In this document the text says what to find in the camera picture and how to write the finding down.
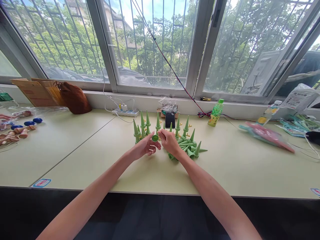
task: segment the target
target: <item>person's left hand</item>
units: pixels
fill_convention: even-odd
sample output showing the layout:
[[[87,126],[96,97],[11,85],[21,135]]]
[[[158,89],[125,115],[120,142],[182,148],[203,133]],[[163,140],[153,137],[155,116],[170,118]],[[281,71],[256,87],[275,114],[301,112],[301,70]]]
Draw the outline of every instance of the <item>person's left hand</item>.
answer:
[[[159,150],[161,149],[161,144],[159,142],[153,142],[151,140],[153,135],[154,131],[148,136],[144,137],[144,139],[140,140],[133,148],[129,150],[129,154],[134,161],[138,160],[145,154],[151,156],[156,152],[156,147]]]

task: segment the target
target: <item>table surface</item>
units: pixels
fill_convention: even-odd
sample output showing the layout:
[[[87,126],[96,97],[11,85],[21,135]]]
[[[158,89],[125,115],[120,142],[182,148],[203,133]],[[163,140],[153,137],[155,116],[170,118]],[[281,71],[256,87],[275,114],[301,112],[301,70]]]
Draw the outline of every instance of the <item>table surface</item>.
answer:
[[[17,124],[23,125],[34,117],[22,118]],[[6,149],[0,150],[0,186],[33,185],[113,118],[114,115],[101,109],[82,115],[67,111],[45,116],[43,123],[18,141],[17,146],[5,152],[1,151]]]
[[[149,116],[154,130],[156,114]],[[180,116],[183,124],[186,118]],[[220,118],[217,126],[211,127],[206,118],[190,116],[189,124],[193,127],[189,134],[196,128],[195,141],[202,141],[201,148],[209,150],[200,153],[195,160],[197,164],[231,196],[318,199],[310,188],[320,188],[320,164],[300,149],[293,154],[251,137],[238,129],[243,123]],[[292,144],[310,148],[304,139],[291,137],[274,123],[268,123],[267,127],[281,133]],[[133,124],[114,118],[44,175],[43,178],[52,180],[45,188],[84,189],[134,146],[134,142]],[[316,157],[314,152],[304,151]],[[164,149],[135,161],[112,192],[198,195],[185,169],[178,161],[170,160]]]

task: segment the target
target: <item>glass pane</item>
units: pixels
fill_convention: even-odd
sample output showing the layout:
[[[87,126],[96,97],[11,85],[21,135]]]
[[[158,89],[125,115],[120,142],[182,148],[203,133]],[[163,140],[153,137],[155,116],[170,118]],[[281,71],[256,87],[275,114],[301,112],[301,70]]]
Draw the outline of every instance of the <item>glass pane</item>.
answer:
[[[120,85],[183,89],[142,22],[186,85],[199,0],[104,0]]]
[[[49,78],[103,82],[104,75],[108,82],[85,0],[4,0],[3,6]]]
[[[229,0],[203,91],[262,96],[312,0]]]
[[[21,77],[7,57],[0,50],[0,76]]]
[[[320,86],[320,36],[300,60],[276,96],[287,97],[299,83],[315,89]]]

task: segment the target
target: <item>dark floor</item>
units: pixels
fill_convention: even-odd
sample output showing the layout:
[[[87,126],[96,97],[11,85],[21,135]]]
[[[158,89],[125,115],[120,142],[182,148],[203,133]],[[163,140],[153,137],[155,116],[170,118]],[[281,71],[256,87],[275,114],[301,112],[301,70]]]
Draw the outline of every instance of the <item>dark floor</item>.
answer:
[[[78,194],[0,188],[1,239],[35,239]],[[263,239],[320,239],[320,200],[235,200]],[[109,193],[75,239],[229,237],[200,197]]]

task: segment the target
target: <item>white plastic bag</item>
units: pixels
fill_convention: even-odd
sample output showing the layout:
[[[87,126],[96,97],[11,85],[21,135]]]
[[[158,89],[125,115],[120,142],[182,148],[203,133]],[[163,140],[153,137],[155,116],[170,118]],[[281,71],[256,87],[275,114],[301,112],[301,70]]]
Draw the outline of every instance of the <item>white plastic bag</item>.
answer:
[[[298,84],[286,100],[283,101],[281,107],[293,109],[297,112],[305,110],[309,105],[320,96],[320,92],[303,83]]]

